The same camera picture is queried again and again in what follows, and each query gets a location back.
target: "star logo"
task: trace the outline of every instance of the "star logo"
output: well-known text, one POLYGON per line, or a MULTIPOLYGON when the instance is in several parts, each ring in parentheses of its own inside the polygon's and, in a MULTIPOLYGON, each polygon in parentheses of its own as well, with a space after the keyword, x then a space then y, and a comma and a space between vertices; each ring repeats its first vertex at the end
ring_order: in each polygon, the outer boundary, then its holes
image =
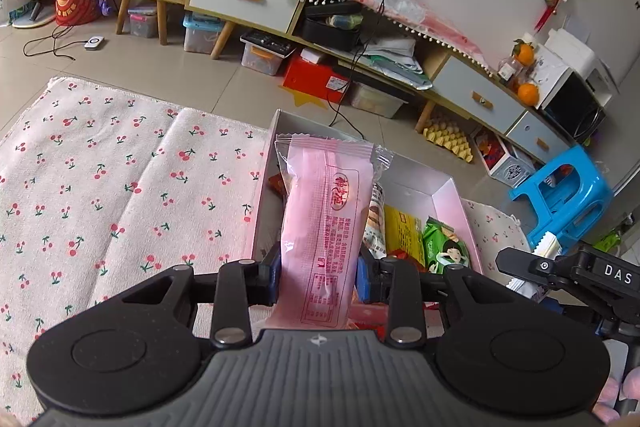
POLYGON ((320 347, 322 346, 322 344, 326 344, 327 342, 329 342, 329 339, 327 337, 325 337, 324 335, 320 335, 319 333, 314 336, 311 337, 309 339, 309 342, 312 344, 316 344, 316 346, 320 347))

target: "orange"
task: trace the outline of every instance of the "orange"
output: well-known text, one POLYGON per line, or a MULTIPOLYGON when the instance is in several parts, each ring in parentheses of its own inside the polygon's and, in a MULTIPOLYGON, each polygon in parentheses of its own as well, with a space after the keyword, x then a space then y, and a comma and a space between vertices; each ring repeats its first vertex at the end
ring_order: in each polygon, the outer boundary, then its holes
POLYGON ((513 47, 513 58, 515 58, 525 68, 528 68, 535 61, 533 46, 530 42, 525 42, 522 39, 518 39, 514 42, 516 45, 513 47))
POLYGON ((518 88, 518 98, 526 105, 534 106, 540 99, 540 93, 538 92, 538 86, 534 84, 522 84, 518 88))

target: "tiled floor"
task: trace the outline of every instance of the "tiled floor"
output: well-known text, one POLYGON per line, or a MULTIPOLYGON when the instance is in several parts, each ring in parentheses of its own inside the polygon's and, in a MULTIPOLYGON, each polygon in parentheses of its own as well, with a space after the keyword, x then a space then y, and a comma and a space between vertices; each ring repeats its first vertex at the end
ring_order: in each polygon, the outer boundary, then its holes
MULTIPOLYGON (((169 46, 160 46, 157 39, 116 36, 115 20, 108 19, 78 26, 57 44, 102 35, 106 42, 99 51, 73 44, 58 53, 75 60, 52 54, 23 55, 27 41, 48 36, 53 28, 53 24, 34 30, 0 28, 0 136, 58 74, 81 76, 262 127, 269 126, 277 108, 324 124, 334 116, 329 108, 311 103, 296 107, 291 93, 279 87, 281 77, 243 68, 240 42, 230 42, 223 57, 214 61, 208 55, 186 53, 180 33, 170 35, 169 46)), ((44 51, 51 43, 50 39, 33 43, 26 51, 44 51)), ((341 111, 368 140, 453 176, 462 197, 492 204, 528 224, 528 213, 509 201, 506 185, 489 178, 478 160, 467 164, 414 131, 417 110, 402 110, 393 120, 349 106, 341 111)), ((356 134, 342 118, 336 127, 356 134)))

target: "pink snack package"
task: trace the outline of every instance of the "pink snack package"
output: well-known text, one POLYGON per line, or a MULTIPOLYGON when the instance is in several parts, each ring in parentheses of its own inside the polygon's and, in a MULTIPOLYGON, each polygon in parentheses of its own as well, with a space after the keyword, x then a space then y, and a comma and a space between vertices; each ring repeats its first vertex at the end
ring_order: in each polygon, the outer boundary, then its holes
POLYGON ((293 135, 277 137, 276 149, 289 196, 278 303, 265 325, 342 329, 376 177, 374 146, 293 135))

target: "egg carton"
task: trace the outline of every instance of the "egg carton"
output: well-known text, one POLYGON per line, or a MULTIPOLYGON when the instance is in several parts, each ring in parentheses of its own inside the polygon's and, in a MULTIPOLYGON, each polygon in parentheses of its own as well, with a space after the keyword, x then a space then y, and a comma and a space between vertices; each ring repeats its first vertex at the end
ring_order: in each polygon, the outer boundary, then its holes
POLYGON ((474 160, 469 140, 454 121, 446 118, 427 120, 423 131, 426 140, 451 151, 461 160, 471 163, 474 160))

